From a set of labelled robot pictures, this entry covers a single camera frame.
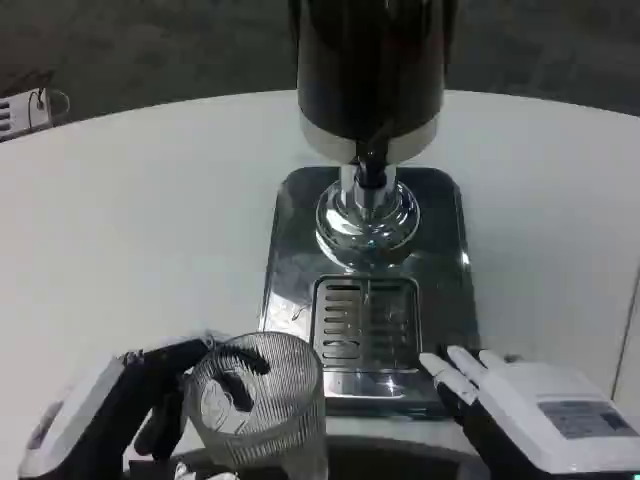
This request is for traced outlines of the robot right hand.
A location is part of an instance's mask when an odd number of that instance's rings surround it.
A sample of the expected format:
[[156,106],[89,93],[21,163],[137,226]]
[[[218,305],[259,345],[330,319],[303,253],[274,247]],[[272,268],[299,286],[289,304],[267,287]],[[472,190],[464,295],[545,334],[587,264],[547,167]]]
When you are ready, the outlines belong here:
[[491,478],[638,478],[638,430],[579,371],[457,345],[419,362]]

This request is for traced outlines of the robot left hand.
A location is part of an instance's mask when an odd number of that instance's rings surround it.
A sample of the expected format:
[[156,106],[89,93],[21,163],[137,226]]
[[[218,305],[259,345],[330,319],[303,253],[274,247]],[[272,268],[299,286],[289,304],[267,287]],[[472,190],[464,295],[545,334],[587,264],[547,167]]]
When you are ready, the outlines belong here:
[[211,352],[257,375],[271,369],[257,348],[211,330],[112,356],[49,405],[18,478],[122,479],[128,448],[165,465],[185,429],[187,372]]

